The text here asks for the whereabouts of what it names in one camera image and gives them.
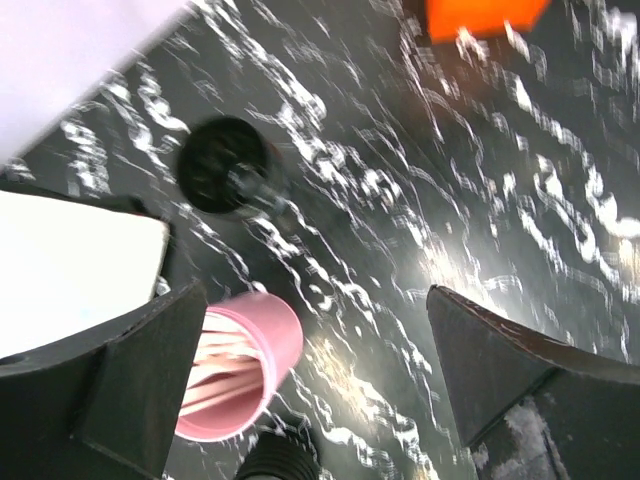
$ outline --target pink cup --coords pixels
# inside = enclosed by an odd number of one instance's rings
[[[262,391],[254,390],[219,405],[180,417],[176,435],[196,442],[217,442],[250,427],[271,402],[289,369],[302,354],[298,317],[283,300],[269,293],[247,293],[207,312],[235,321],[259,352]]]

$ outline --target white paper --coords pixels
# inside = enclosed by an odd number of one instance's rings
[[[147,303],[168,234],[150,218],[0,191],[0,358]]]

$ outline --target pink container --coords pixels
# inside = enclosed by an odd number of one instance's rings
[[[298,363],[303,347],[298,317],[275,295],[247,293],[211,305],[207,312],[235,321],[253,343],[259,352],[263,388],[180,417],[176,435],[196,442],[225,440],[250,427]]]

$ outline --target white stick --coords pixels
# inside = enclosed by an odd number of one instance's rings
[[[225,345],[209,345],[207,347],[200,347],[196,350],[196,356],[194,358],[195,363],[200,363],[209,355],[222,355],[228,356],[235,355],[247,355],[249,357],[258,358],[258,351],[252,348],[248,343],[233,343]]]
[[[228,353],[221,353],[219,355],[207,355],[206,357],[198,357],[196,365],[218,365],[221,362],[233,362],[233,363],[247,363],[255,362],[256,357],[250,355],[229,355]]]
[[[187,388],[191,388],[194,385],[204,382],[207,378],[216,375],[218,373],[232,373],[242,372],[247,370],[254,370],[260,368],[260,362],[255,358],[251,358],[251,362],[238,362],[228,360],[226,357],[218,358],[209,357],[213,359],[211,363],[200,364],[191,369],[189,374],[189,380],[187,380]]]
[[[246,385],[252,385],[256,382],[262,383],[262,372],[244,372],[240,375],[224,380],[213,380],[199,387],[193,387],[187,390],[182,399],[182,405],[190,405],[195,402],[201,402],[211,397],[219,396],[223,393],[237,390]]]
[[[203,332],[198,341],[199,347],[207,345],[220,345],[223,343],[239,343],[247,341],[246,335],[242,333],[219,333],[219,332]]]
[[[253,390],[257,390],[258,388],[262,388],[262,381],[256,382],[254,384],[246,385],[245,387],[238,388],[237,390],[232,390],[227,393],[223,393],[222,395],[218,395],[216,397],[212,397],[203,402],[194,403],[193,405],[189,405],[188,407],[182,408],[180,410],[180,416],[184,417],[185,415],[190,415],[192,413],[199,412],[200,410],[204,410],[205,408],[213,407],[215,405],[219,405],[226,401],[229,401],[235,397],[243,395],[245,393],[251,392]]]
[[[207,313],[204,316],[202,330],[225,333],[242,332],[242,328],[236,322],[215,313]]]

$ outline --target orange object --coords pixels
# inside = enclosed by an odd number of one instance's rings
[[[529,31],[549,4],[549,0],[426,0],[431,40],[448,41],[461,28],[472,35],[504,31],[509,22],[516,30]]]

